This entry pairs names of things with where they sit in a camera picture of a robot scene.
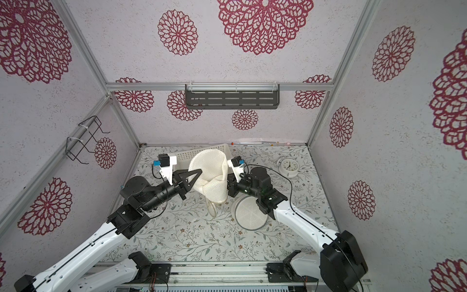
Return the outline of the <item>white round plate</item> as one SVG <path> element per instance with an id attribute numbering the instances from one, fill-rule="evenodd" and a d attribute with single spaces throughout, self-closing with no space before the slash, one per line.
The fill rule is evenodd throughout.
<path id="1" fill-rule="evenodd" d="M 217 149 L 199 152 L 191 160 L 189 170 L 202 170 L 202 174 L 193 185 L 193 189 L 206 199 L 208 213 L 212 218 L 217 215 L 216 207 L 227 201 L 227 157 Z"/>

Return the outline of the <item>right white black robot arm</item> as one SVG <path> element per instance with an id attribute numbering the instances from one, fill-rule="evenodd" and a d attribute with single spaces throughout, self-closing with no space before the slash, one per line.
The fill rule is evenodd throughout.
<path id="1" fill-rule="evenodd" d="M 354 235 L 326 228 L 295 207 L 291 197 L 272 186 L 268 168 L 257 165 L 245 173 L 243 166 L 233 167 L 227 189 L 231 197 L 240 192 L 254 197 L 258 210 L 288 226 L 317 253 L 317 259 L 299 250 L 288 255 L 278 271 L 287 280 L 315 278 L 332 292 L 353 292 L 362 284 L 368 266 Z"/>

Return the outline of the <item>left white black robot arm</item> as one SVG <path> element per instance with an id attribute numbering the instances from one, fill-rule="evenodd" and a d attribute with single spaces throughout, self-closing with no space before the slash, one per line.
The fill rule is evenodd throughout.
<path id="1" fill-rule="evenodd" d="M 175 196 L 186 198 L 202 174 L 201 169 L 177 170 L 174 182 L 167 180 L 152 186 L 143 176 L 134 176 L 120 191 L 124 204 L 113 212 L 107 221 L 85 242 L 62 260 L 36 276 L 24 275 L 14 288 L 18 292 L 71 292 L 73 285 L 78 290 L 99 290 L 113 287 L 135 279 L 151 278 L 152 263 L 141 252 L 132 253 L 119 265 L 102 271 L 98 279 L 101 286 L 84 281 L 83 276 L 104 255 L 135 236 L 152 218 L 147 214 Z"/>

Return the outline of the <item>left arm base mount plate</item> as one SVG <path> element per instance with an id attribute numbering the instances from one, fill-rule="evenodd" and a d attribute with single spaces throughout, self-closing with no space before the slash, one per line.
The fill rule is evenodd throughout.
<path id="1" fill-rule="evenodd" d="M 151 264 L 139 269 L 130 284 L 168 284 L 171 275 L 171 264 Z"/>

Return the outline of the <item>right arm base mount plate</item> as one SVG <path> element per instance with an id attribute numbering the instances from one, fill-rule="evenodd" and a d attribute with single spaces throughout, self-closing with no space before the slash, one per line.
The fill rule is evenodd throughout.
<path id="1" fill-rule="evenodd" d="M 266 274 L 270 283 L 303 282 L 303 277 L 299 276 L 290 264 L 268 263 L 266 264 Z"/>

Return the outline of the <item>white perforated plastic basket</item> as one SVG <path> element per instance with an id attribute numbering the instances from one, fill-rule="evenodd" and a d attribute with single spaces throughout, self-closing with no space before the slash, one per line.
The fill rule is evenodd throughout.
<path id="1" fill-rule="evenodd" d="M 219 144 L 214 146 L 207 147 L 197 147 L 190 150 L 178 151 L 173 153 L 168 153 L 169 156 L 175 156 L 177 159 L 176 165 L 173 167 L 173 170 L 186 170 L 189 168 L 191 160 L 199 153 L 204 150 L 215 149 L 223 152 L 226 155 L 227 160 L 232 159 L 232 153 L 227 144 Z"/>

